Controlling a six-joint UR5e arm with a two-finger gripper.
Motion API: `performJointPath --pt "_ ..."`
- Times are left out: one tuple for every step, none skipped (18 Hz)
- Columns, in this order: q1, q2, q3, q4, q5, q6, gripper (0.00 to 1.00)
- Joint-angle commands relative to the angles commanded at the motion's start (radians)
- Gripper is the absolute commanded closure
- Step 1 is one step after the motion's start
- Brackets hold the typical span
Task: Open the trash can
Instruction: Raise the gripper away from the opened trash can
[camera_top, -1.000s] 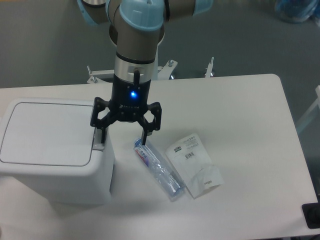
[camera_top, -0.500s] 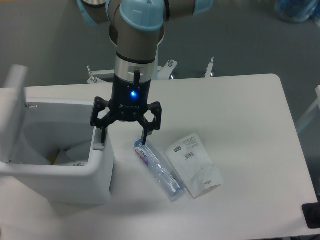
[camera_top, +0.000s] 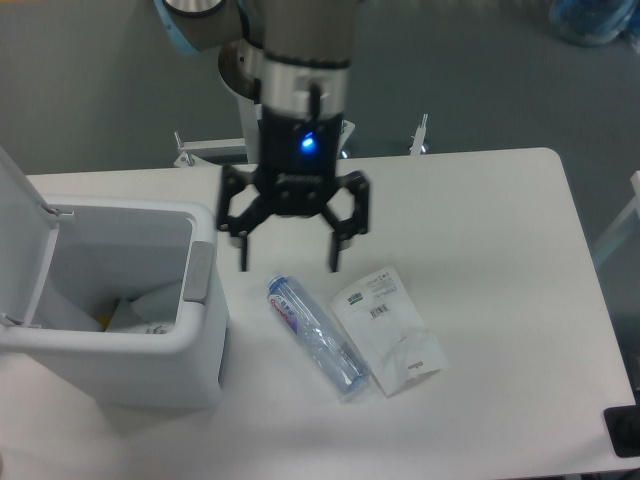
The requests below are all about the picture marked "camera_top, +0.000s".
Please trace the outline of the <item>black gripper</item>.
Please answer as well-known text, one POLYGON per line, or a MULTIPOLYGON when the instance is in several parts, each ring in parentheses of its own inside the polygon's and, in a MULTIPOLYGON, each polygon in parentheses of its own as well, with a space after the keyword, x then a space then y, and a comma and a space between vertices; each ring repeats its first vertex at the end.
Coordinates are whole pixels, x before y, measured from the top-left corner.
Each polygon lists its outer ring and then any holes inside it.
POLYGON ((248 270, 249 235, 271 215, 322 215, 331 227, 328 266, 339 270, 340 252, 356 235, 369 232, 370 182, 363 171, 336 177, 344 115, 301 118, 262 108, 259 164, 253 171, 226 165, 220 175, 216 225, 240 250, 240 270, 248 270), (232 199, 253 186, 257 195, 241 213, 232 199), (351 216, 339 219, 329 201, 344 189, 353 197, 351 216))

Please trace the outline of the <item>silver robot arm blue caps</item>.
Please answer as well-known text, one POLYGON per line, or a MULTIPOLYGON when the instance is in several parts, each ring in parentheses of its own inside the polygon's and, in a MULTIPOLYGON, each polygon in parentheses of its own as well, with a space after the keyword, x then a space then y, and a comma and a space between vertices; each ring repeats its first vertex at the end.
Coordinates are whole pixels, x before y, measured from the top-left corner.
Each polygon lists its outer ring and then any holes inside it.
POLYGON ((174 45, 217 47, 219 72, 261 109, 256 167, 221 171, 217 228, 237 242, 248 268, 249 236, 270 216, 322 216, 331 227, 328 264, 369 230, 364 173, 337 173, 356 1, 158 1, 174 45))

